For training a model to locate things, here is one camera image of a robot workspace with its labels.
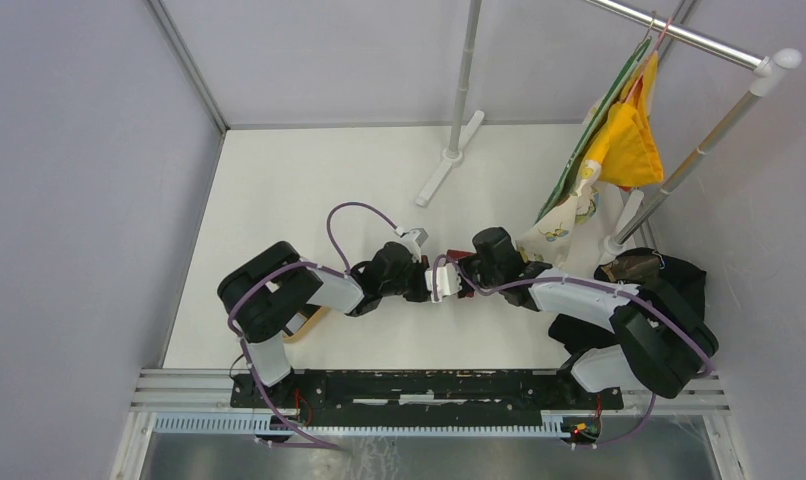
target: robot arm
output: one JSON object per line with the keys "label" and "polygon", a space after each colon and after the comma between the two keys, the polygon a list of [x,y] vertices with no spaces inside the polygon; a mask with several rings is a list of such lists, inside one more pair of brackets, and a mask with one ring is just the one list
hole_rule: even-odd
{"label": "robot arm", "polygon": [[[473,239],[476,253],[433,272],[420,245],[426,239],[422,230],[402,235],[400,242],[389,242],[368,262],[356,265],[350,275],[338,275],[321,267],[300,267],[285,272],[259,289],[236,315],[250,354],[249,362],[259,372],[262,383],[272,386],[291,372],[285,354],[282,331],[294,331],[306,309],[329,307],[350,316],[375,310],[383,297],[400,295],[411,302],[441,301],[448,296],[472,296],[474,288],[462,282],[464,276],[479,288],[493,288],[510,282],[500,294],[514,306],[533,311],[567,314],[600,326],[615,334],[619,345],[589,349],[574,355],[564,369],[589,392],[624,387],[649,390],[667,398],[675,397],[699,371],[702,363],[679,338],[664,326],[653,325],[651,315],[611,290],[612,284],[582,280],[593,289],[572,283],[568,274],[543,262],[526,262],[515,249],[511,237],[499,227],[489,228]],[[287,242],[278,242],[226,277],[218,296],[227,311],[254,285],[284,265],[303,261]],[[532,279],[547,283],[534,283]],[[664,282],[652,285],[619,285],[674,320],[707,355],[717,350],[714,336],[682,297]]]}

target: black mounting plate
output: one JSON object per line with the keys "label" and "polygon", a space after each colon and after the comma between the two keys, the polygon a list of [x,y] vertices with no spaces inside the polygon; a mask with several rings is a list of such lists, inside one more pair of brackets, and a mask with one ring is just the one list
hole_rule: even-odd
{"label": "black mounting plate", "polygon": [[[250,374],[236,375],[235,387],[233,408],[267,408]],[[542,410],[597,408],[597,394],[557,370],[302,370],[268,389],[279,408],[294,408],[296,391],[312,426],[540,426]],[[604,410],[624,408],[619,389],[600,401]],[[299,420],[308,410],[301,406]]]}

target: white wall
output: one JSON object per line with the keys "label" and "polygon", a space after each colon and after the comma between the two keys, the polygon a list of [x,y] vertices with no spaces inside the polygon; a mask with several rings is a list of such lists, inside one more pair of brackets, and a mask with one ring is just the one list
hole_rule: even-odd
{"label": "white wall", "polygon": [[[468,0],[166,0],[227,121],[449,120]],[[635,0],[668,14],[677,0]],[[580,0],[483,2],[468,111],[573,121],[641,26]]]}
{"label": "white wall", "polygon": [[0,479],[108,475],[217,144],[144,2],[0,0]]}
{"label": "white wall", "polygon": [[[654,217],[667,253],[709,271],[707,322],[754,479],[806,479],[806,0],[704,1],[692,25],[803,64]],[[653,126],[670,170],[750,75],[678,45]]]}

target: green cloth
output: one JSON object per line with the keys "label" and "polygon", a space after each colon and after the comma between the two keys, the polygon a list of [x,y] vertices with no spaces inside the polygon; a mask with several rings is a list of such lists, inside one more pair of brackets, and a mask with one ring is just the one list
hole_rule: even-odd
{"label": "green cloth", "polygon": [[588,148],[588,144],[591,141],[592,136],[597,132],[598,128],[600,128],[603,120],[606,119],[606,115],[609,112],[609,107],[611,107],[618,98],[618,94],[621,92],[621,89],[624,88],[624,84],[627,83],[627,80],[630,79],[630,75],[632,75],[633,71],[635,71],[635,69],[639,66],[639,63],[641,63],[641,59],[644,57],[645,52],[647,52],[649,45],[649,38],[640,43],[638,47],[636,47],[633,54],[630,55],[630,58],[627,60],[624,66],[621,67],[621,71],[618,72],[618,76],[615,77],[615,81],[609,87],[609,91],[606,92],[606,95],[604,95],[600,100],[600,105],[597,107],[597,111],[594,112],[591,120],[586,125],[586,129],[583,131],[580,141],[577,142],[577,146],[574,147],[574,151],[571,153],[571,157],[568,159],[565,169],[562,170],[562,176],[559,177],[559,181],[556,183],[556,186],[550,193],[550,197],[541,207],[541,210],[539,210],[538,217],[536,217],[536,222],[541,220],[542,217],[544,217],[553,207],[559,205],[559,203],[570,192],[571,185],[566,185],[566,180],[577,177],[577,171],[579,171],[580,163],[582,163],[581,160],[583,159],[583,154],[585,154],[586,148]]}

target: yellow cloth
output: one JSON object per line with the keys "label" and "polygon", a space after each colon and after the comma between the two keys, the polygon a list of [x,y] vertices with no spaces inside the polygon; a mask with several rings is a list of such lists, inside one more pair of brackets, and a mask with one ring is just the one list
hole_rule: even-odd
{"label": "yellow cloth", "polygon": [[[653,142],[647,116],[649,95],[656,80],[659,58],[653,52],[644,75],[637,69],[621,90],[618,102],[610,107],[606,123],[600,127],[583,159],[601,164],[600,180],[621,187],[641,187],[663,179],[662,160]],[[635,82],[640,82],[626,103]]]}

